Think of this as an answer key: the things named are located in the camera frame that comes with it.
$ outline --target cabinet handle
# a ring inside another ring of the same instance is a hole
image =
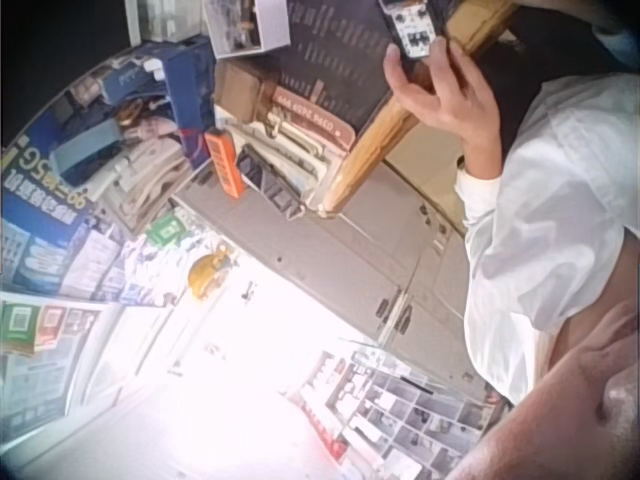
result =
[[[407,333],[409,329],[409,325],[411,325],[411,314],[413,313],[413,307],[411,305],[407,305],[402,312],[402,315],[398,319],[398,323],[396,323],[396,327],[400,325],[400,328],[396,328],[400,335],[404,335]]]
[[[378,310],[376,310],[376,317],[382,318],[382,316],[384,315],[384,312],[387,311],[387,308],[389,308],[389,299],[384,298],[380,302],[380,306],[378,307]]]

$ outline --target gray cabinet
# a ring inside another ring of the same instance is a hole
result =
[[[253,191],[229,198],[215,179],[190,184],[176,197],[374,341],[381,340],[385,319],[394,323],[394,300],[407,302],[413,310],[408,331],[393,332],[382,346],[483,399],[484,382],[470,364],[462,327],[463,240],[390,168],[380,165],[331,220],[287,221]]]
[[[483,401],[485,381],[469,359],[461,320],[453,314],[438,318],[415,300],[404,313],[387,350],[443,384]]]
[[[339,220],[318,221],[305,216],[287,221],[255,192],[248,191],[233,201],[215,182],[191,184],[177,199],[356,329],[372,339],[377,337],[381,323],[378,308],[383,299],[393,296],[398,285],[379,268],[382,263],[375,262],[379,255],[375,245],[359,239],[364,243],[362,251],[369,252],[365,258],[348,245],[359,233],[343,229],[341,237],[323,228],[323,222]]]

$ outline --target mobile phone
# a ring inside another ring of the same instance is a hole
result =
[[[446,22],[434,0],[378,0],[394,41],[404,56],[419,60],[445,34]]]

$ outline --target green label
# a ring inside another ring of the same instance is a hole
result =
[[[2,343],[33,348],[40,307],[2,303]]]

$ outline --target white box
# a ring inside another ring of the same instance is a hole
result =
[[[138,0],[142,38],[181,42],[200,33],[201,0]]]
[[[247,0],[203,0],[204,15],[213,53],[217,59],[256,55],[291,45],[287,0],[253,0],[258,46],[234,48],[233,38],[240,32],[239,6]]]

